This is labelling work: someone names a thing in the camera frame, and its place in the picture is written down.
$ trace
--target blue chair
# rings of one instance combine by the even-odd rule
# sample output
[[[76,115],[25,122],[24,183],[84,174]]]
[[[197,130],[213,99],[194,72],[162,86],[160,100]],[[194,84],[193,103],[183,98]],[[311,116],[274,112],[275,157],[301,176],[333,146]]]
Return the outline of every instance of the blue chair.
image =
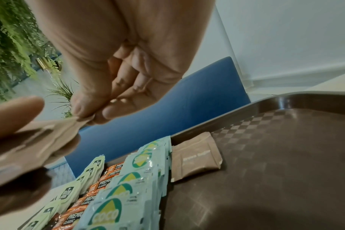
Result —
[[[233,61],[226,57],[183,78],[149,108],[81,130],[81,143],[65,158],[78,176],[96,156],[113,160],[249,103]]]

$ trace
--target green and yellow logo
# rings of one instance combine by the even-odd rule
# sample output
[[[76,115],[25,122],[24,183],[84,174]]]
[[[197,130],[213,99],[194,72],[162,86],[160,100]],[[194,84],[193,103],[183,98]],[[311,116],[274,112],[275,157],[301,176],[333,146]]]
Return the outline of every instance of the green and yellow logo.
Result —
[[[131,181],[140,177],[141,175],[138,172],[130,172],[129,174],[126,174],[124,177],[122,177],[122,179],[118,182],[118,184],[124,181]]]
[[[107,230],[107,229],[105,227],[99,226],[99,227],[92,228],[91,230]]]
[[[121,217],[121,212],[122,203],[119,199],[107,200],[97,208],[88,225],[117,223]]]
[[[158,141],[152,141],[144,149],[155,149],[158,147]]]
[[[132,186],[129,184],[121,184],[112,189],[106,199],[111,196],[127,196],[132,193]]]
[[[139,168],[147,164],[148,160],[151,159],[152,152],[150,150],[143,150],[140,154],[135,156],[132,161],[134,168]]]

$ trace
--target hand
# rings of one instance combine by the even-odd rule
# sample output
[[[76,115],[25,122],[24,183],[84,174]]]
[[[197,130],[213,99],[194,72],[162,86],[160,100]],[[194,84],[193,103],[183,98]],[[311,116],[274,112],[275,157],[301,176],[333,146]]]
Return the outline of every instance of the hand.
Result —
[[[75,71],[72,113],[94,122],[160,100],[189,68],[214,0],[28,0]]]
[[[39,97],[26,97],[0,104],[0,140],[12,135],[42,111],[44,101]],[[73,151],[80,136],[75,137],[45,162],[52,163]],[[44,196],[51,187],[47,170],[37,169],[0,187],[0,215],[25,208]]]

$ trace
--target blue seat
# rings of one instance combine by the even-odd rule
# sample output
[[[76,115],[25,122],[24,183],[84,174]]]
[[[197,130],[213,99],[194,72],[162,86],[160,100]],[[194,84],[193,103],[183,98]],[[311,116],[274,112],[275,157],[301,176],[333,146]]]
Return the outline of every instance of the blue seat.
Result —
[[[65,158],[78,176],[96,156],[113,160],[249,103],[233,61],[226,57],[183,78],[149,108],[81,130],[81,143]]]

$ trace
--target blue tiled surface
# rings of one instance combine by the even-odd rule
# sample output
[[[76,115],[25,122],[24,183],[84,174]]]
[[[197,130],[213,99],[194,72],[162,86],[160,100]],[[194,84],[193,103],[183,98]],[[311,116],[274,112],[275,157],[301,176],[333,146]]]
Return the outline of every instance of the blue tiled surface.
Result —
[[[71,168],[69,167],[68,163],[65,163],[53,169],[50,169],[50,172],[52,174],[51,188],[56,188],[75,180],[75,176],[73,172],[71,171]]]

